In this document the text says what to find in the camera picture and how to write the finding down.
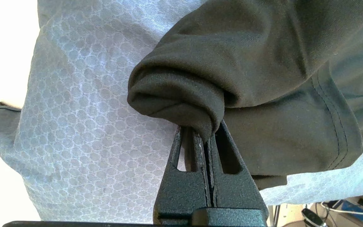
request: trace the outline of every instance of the blue object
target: blue object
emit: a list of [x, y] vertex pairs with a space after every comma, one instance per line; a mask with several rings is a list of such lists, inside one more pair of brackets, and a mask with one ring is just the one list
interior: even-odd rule
[[[343, 205], [341, 207], [341, 210], [363, 212], [362, 207], [357, 206], [356, 204], [352, 204], [347, 200], [343, 201]], [[363, 214], [351, 214], [351, 215], [353, 217], [357, 218], [358, 220], [363, 221]]]

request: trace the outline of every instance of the gray fabric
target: gray fabric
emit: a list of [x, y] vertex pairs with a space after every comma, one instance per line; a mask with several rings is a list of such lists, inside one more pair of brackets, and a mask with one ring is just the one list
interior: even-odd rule
[[[176, 126], [128, 106], [127, 82], [203, 2], [39, 1], [25, 105], [0, 106], [0, 156], [22, 175], [43, 220], [152, 222]], [[361, 195], [363, 155], [349, 168], [292, 175], [261, 194], [268, 205]]]

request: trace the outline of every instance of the fabric seam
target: fabric seam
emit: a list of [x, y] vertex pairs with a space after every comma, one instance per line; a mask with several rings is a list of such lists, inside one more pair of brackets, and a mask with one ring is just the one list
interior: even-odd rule
[[324, 105], [327, 107], [327, 110], [328, 110], [328, 112], [329, 112], [329, 114], [330, 114], [330, 117], [331, 117], [331, 121], [333, 122], [333, 128], [334, 128], [334, 132], [335, 132], [335, 134], [336, 134], [336, 138], [337, 138], [337, 147], [338, 147], [338, 155], [337, 155], [337, 157], [331, 162], [331, 164], [324, 170], [324, 171], [327, 171], [327, 170], [329, 170], [329, 168], [332, 166], [332, 164], [337, 160], [337, 158], [338, 158], [338, 156], [340, 155], [340, 141], [339, 141], [339, 139], [338, 139], [338, 134], [337, 134], [337, 128], [336, 128], [336, 125], [334, 124], [334, 118], [333, 118], [333, 115], [332, 115], [332, 113], [331, 113], [331, 111], [330, 111], [330, 108], [329, 108], [329, 105], [327, 105], [327, 103], [326, 103], [326, 101], [325, 101], [325, 99], [323, 98], [323, 96], [317, 91], [317, 89], [316, 89], [316, 87], [314, 86], [314, 83], [317, 83], [317, 86], [320, 88], [320, 84], [319, 84], [319, 82], [316, 82], [315, 81], [315, 79], [314, 78], [312, 78], [312, 86], [313, 86], [313, 88], [314, 88], [314, 90], [315, 90], [315, 92], [317, 93], [317, 95], [321, 98], [321, 100], [323, 101], [323, 103], [324, 103]]
[[330, 98], [329, 98], [329, 97], [325, 94], [325, 92], [324, 92], [324, 90], [323, 90], [323, 87], [320, 85], [320, 83], [318, 83], [318, 84], [319, 84], [319, 87], [320, 87], [321, 91], [323, 92], [323, 94], [327, 97], [328, 101], [329, 101], [329, 102], [331, 103], [331, 105], [333, 106], [334, 111], [337, 113], [338, 121], [340, 122], [341, 129], [342, 129], [342, 131], [343, 131], [343, 133], [344, 133], [344, 138], [345, 138], [345, 154], [344, 154], [344, 156], [342, 157], [342, 159], [338, 162], [338, 164], [337, 164], [336, 166], [334, 166], [334, 167], [333, 167], [333, 169], [336, 169], [336, 168], [338, 167], [338, 165], [340, 165], [340, 164], [341, 164], [341, 162], [343, 162], [343, 160], [347, 157], [347, 154], [348, 154], [348, 138], [347, 138], [347, 133], [346, 133], [346, 131], [344, 130], [343, 122], [342, 122], [341, 117], [340, 117], [340, 115], [339, 115], [339, 113], [338, 113], [338, 111], [337, 111], [336, 105], [334, 105], [334, 103], [330, 100]]
[[6, 110], [14, 111], [14, 112], [21, 112], [22, 111], [21, 109], [17, 109], [17, 108], [10, 107], [10, 106], [2, 106], [2, 105], [0, 105], [0, 109], [6, 109]]

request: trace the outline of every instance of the folded sleeve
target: folded sleeve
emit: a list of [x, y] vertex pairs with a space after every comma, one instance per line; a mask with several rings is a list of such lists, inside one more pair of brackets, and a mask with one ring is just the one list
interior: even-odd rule
[[363, 1], [209, 0], [132, 71], [128, 103], [204, 140], [225, 108], [294, 91], [363, 26]]

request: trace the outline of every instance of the textured black plastic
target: textured black plastic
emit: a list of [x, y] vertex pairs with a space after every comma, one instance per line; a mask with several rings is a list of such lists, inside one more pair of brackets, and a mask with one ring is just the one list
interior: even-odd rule
[[[154, 224], [266, 226], [267, 206], [225, 122], [206, 146], [192, 134], [195, 172], [177, 170], [182, 131], [177, 129], [173, 141], [154, 206]], [[222, 163], [221, 156], [227, 161]]]
[[13, 221], [3, 227], [154, 227], [152, 224], [56, 222], [56, 221]]

